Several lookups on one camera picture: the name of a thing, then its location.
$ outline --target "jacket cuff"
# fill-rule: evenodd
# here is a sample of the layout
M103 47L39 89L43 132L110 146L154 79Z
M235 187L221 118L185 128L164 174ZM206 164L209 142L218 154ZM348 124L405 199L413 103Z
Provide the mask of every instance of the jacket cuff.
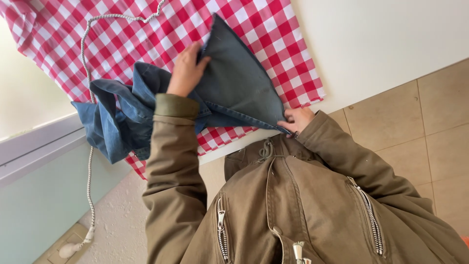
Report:
M301 131L300 135L296 138L298 142L301 144L305 144L306 141L316 132L330 117L324 113L323 111L319 110L313 120L306 126L306 128Z
M199 112L199 103L195 100L170 93L156 94L157 116L180 117L195 120Z

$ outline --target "red and white gingham tablecloth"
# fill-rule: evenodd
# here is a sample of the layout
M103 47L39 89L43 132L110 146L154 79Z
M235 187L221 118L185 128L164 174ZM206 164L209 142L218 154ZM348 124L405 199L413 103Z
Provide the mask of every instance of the red and white gingham tablecloth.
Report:
M80 40L86 22L98 15L148 17L159 1L32 0L0 1L18 51L32 59L73 101L90 101ZM85 41L91 78L132 84L136 61L171 71L179 52L206 40L216 12L267 70L285 108L322 100L324 91L300 32L290 0L167 0L159 16L143 22L99 19ZM234 141L253 127L211 127L198 136L198 154ZM131 153L126 161L144 178L145 162Z

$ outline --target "beige floor tile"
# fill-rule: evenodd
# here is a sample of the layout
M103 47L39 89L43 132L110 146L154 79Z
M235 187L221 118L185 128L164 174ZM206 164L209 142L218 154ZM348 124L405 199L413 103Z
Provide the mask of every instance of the beige floor tile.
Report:
M354 140L373 151L424 136L417 81L344 108Z
M342 128L343 131L350 134L350 129L348 128L347 119L345 118L344 109L340 109L340 110L337 110L333 113L330 113L329 116L332 117L332 119L334 119L339 124L339 126Z
M438 217L469 236L469 176L435 181L433 191Z
M469 60L418 79L427 135L469 123Z
M431 182L425 138L385 148L376 154L394 168L396 175L406 177L413 185Z
M210 204L225 184L225 157L200 165L199 173L207 188L207 203Z
M421 197L430 198L433 201L433 213L436 215L435 200L433 199L433 185L431 182L415 186L415 189L417 189Z
M433 181L468 175L469 124L426 138Z

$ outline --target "white ironing cord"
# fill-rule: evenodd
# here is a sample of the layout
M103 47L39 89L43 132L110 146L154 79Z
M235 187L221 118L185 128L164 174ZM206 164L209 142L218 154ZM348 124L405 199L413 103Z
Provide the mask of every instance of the white ironing cord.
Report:
M95 17L91 18L90 20L88 20L88 22L86 23L86 30L85 30L85 32L83 34L83 37L82 37L81 47L80 48L81 48L82 63L83 63L83 66L85 68L85 71L86 71L86 79L88 80L88 89L89 90L90 90L90 85L91 85L91 74L90 74L90 70L86 66L84 46L85 46L85 39L88 36L88 33L90 32L91 23L93 21L96 21L96 20L101 19L101 18L110 18L110 17L119 17L119 18L125 18L125 19L128 19L128 20L131 20L131 21L143 21L144 23L148 23L152 18L154 18L156 16L159 16L159 13L161 11L161 6L165 3L165 1L166 0L161 0L161 2L158 4L156 13L151 14L148 18L143 18L143 17L140 17L140 16L138 16L138 17L126 16L126 15L121 15L121 14L107 14L107 15L95 16ZM91 90L90 90L90 97L91 97L91 102L95 104L96 101L94 99L94 94ZM64 247L61 248L61 250L60 250L61 254L60 255L63 258L67 258L67 257L72 256L75 252L79 251L85 243L91 243L91 240L93 239L93 236L94 236L94 232L96 230L96 227L95 227L95 210L94 210L93 201L91 200L91 161L93 159L93 150L94 150L94 148L91 147L90 158L88 160L88 183L86 185L86 197L88 198L88 203L90 204L90 209L91 209L91 227L90 227L88 233L86 234L86 237L83 240L83 242L81 242L80 244L76 244L76 245L69 244L70 246L68 246L68 247L64 246Z

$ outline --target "jacket sleeve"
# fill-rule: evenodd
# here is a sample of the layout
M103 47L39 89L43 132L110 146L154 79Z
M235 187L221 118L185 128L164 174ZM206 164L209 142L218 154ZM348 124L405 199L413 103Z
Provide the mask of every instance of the jacket sleeve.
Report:
M143 201L147 263L179 263L206 213L207 191L198 172L194 119L198 103L157 94L147 190Z
M403 194L432 212L431 200L420 198L414 186L394 174L393 168L373 151L355 143L352 137L324 112L319 111L297 140L319 154L331 170L352 177L374 199Z

